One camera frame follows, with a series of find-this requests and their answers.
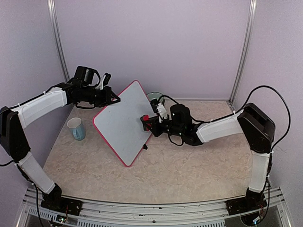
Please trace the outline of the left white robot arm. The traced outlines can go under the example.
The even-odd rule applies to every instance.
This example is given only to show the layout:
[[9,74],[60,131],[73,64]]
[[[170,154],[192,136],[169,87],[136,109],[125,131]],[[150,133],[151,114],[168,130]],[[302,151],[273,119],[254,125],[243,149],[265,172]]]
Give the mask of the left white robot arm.
[[96,69],[78,66],[69,81],[53,85],[27,101],[13,107],[4,106],[0,110],[1,147],[28,181],[48,195],[48,203],[56,210],[66,206],[66,199],[55,192],[60,188],[32,154],[25,130],[48,114],[69,105],[85,109],[82,103],[88,103],[87,108],[94,109],[120,102],[108,84],[111,77],[110,73],[100,75]]

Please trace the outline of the pink framed whiteboard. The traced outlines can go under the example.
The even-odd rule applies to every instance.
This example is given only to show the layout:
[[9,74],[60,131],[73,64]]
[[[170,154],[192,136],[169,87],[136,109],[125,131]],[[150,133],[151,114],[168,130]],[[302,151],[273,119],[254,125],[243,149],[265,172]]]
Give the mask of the pink framed whiteboard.
[[120,102],[108,105],[93,118],[100,136],[126,167],[130,167],[152,135],[140,120],[154,116],[139,81],[134,80],[119,95]]

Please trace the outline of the red black whiteboard eraser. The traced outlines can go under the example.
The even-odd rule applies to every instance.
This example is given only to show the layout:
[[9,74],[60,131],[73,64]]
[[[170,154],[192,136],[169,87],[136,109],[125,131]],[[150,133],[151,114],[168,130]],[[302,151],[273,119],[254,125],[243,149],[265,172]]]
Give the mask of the red black whiteboard eraser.
[[150,127],[151,127],[151,124],[149,123],[149,116],[147,114],[145,114],[140,118],[140,120],[143,124],[143,130],[149,131]]

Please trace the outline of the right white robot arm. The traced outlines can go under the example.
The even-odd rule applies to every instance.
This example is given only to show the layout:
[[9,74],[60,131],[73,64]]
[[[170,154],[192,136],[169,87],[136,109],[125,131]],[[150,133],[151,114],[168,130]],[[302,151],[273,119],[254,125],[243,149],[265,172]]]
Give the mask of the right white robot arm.
[[154,107],[156,116],[143,115],[140,120],[144,131],[155,137],[162,134],[178,136],[181,144],[200,146],[215,139],[235,134],[244,134],[253,155],[252,172],[242,206],[252,210],[257,206],[266,184],[271,161],[271,149],[275,136],[275,123],[255,104],[248,103],[241,110],[209,122],[196,121],[190,109],[183,104],[175,104],[167,113],[162,104]]

